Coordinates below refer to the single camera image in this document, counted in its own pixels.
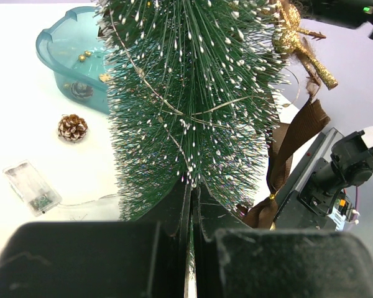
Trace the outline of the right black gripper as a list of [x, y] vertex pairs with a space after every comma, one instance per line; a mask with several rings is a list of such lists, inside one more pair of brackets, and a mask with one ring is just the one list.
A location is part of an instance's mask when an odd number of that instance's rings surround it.
[[316, 0], [304, 1], [305, 19], [348, 29], [365, 23], [373, 25], [373, 0]]

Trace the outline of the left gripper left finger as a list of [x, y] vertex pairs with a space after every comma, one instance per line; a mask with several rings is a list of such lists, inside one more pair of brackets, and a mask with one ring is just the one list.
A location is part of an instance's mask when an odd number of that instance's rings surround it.
[[184, 297], [191, 187], [136, 221], [32, 222], [0, 254], [0, 297]]

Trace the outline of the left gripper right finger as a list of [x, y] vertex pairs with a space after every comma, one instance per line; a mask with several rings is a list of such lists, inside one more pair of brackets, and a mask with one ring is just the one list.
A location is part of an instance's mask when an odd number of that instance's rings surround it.
[[373, 260], [354, 235], [261, 230], [205, 185], [193, 191], [198, 297], [373, 297]]

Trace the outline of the brown ribbon gold berry sprig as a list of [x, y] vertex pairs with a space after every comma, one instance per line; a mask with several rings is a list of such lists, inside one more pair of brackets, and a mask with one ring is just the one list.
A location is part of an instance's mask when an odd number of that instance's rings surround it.
[[261, 13], [272, 16], [280, 26], [280, 35], [272, 39], [272, 44], [280, 54], [281, 61], [286, 62], [291, 56], [295, 56], [308, 73], [308, 100], [305, 105], [289, 124], [280, 122], [270, 131], [269, 168], [266, 176], [270, 195], [246, 210], [241, 219], [251, 228], [270, 229], [275, 224], [275, 216], [280, 207], [278, 193], [286, 185], [291, 172], [293, 154], [330, 122], [330, 117], [316, 99], [316, 93], [322, 85], [332, 90], [338, 82], [316, 58], [306, 40], [307, 36], [321, 40], [325, 35], [302, 28], [301, 15], [295, 5], [290, 1], [270, 1]]

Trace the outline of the large frosted pine cone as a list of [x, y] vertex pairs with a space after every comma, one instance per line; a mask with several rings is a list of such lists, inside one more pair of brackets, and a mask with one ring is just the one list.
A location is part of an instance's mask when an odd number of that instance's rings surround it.
[[69, 142], [79, 142], [84, 139], [88, 125], [84, 118], [76, 114], [63, 115], [58, 123], [58, 136]]

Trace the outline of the small green christmas tree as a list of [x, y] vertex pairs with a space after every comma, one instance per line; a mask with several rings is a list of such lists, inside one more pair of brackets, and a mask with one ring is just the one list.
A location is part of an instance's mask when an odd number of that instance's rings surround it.
[[269, 1], [98, 1], [120, 217], [205, 184], [250, 205], [277, 121], [283, 62]]

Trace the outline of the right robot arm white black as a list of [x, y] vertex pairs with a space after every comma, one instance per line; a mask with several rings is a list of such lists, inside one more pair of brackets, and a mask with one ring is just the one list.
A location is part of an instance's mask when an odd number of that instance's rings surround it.
[[[373, 1], [312, 1], [311, 19], [356, 29], [373, 25]], [[369, 38], [373, 40], [373, 31]], [[344, 189], [358, 187], [373, 174], [373, 147], [364, 144], [364, 132], [340, 139], [331, 147], [330, 161], [320, 158], [297, 199], [312, 213], [326, 217], [337, 210], [341, 216], [357, 212], [347, 201]]]

